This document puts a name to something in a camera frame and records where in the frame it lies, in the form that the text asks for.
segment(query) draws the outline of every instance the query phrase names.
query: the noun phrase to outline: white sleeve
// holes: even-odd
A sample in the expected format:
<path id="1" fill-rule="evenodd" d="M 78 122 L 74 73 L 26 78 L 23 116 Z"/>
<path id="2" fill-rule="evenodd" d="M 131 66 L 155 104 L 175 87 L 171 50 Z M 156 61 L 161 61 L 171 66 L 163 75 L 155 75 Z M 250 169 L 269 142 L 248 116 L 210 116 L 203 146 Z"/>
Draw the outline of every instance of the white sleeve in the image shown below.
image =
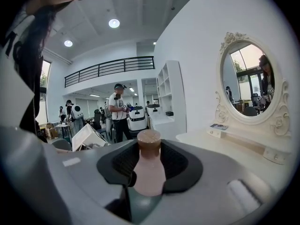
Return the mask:
<path id="1" fill-rule="evenodd" d="M 116 106 L 116 100 L 114 100 L 115 96 L 111 95 L 108 99 L 108 104 L 112 106 Z"/>

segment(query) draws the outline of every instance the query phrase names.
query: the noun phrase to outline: black railing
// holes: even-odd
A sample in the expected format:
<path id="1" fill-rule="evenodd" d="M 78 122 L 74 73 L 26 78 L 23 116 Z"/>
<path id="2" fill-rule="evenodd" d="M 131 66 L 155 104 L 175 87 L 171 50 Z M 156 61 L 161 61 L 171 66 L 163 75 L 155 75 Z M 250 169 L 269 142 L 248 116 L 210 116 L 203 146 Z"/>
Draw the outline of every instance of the black railing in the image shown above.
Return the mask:
<path id="1" fill-rule="evenodd" d="M 95 77 L 146 69 L 155 69 L 153 56 L 124 58 L 103 62 L 66 76 L 65 88 Z"/>

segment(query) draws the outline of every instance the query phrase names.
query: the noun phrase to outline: pink bottle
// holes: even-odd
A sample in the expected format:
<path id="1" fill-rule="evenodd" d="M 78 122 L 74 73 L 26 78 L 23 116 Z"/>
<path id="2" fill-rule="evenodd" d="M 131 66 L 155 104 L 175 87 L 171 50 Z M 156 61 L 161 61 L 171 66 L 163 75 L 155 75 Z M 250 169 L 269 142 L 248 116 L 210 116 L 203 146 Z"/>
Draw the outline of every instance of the pink bottle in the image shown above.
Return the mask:
<path id="1" fill-rule="evenodd" d="M 165 182 L 165 170 L 160 161 L 160 133 L 143 130 L 137 135 L 137 141 L 140 159 L 134 168 L 137 176 L 134 189 L 144 196 L 160 195 Z"/>

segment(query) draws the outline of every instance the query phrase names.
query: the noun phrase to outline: ornate mirror frame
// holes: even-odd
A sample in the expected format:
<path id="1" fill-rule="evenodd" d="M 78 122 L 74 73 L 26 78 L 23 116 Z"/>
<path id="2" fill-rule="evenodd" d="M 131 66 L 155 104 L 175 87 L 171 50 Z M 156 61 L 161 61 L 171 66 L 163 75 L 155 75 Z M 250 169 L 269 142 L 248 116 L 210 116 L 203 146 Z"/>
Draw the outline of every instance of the ornate mirror frame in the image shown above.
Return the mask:
<path id="1" fill-rule="evenodd" d="M 268 109 L 262 114 L 254 117 L 247 117 L 238 112 L 230 103 L 223 88 L 223 64 L 228 51 L 238 42 L 248 42 L 260 48 L 268 57 L 275 77 L 275 94 Z M 220 55 L 217 64 L 217 99 L 219 103 L 215 112 L 215 119 L 223 125 L 231 125 L 241 129 L 251 129 L 259 133 L 270 135 L 289 136 L 290 119 L 287 107 L 288 84 L 282 78 L 280 69 L 275 57 L 268 47 L 258 39 L 247 34 L 236 32 L 226 33 L 224 42 L 221 43 Z"/>

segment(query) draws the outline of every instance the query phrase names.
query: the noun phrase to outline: mirror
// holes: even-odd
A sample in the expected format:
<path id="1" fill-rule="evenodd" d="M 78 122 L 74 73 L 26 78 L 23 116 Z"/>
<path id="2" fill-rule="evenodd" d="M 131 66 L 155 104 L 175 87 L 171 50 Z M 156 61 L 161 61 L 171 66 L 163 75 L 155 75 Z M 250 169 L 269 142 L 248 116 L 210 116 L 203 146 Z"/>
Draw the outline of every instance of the mirror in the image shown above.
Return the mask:
<path id="1" fill-rule="evenodd" d="M 230 47 L 223 62 L 222 80 L 228 100 L 245 116 L 262 114 L 274 97 L 272 65 L 265 53 L 249 42 Z"/>

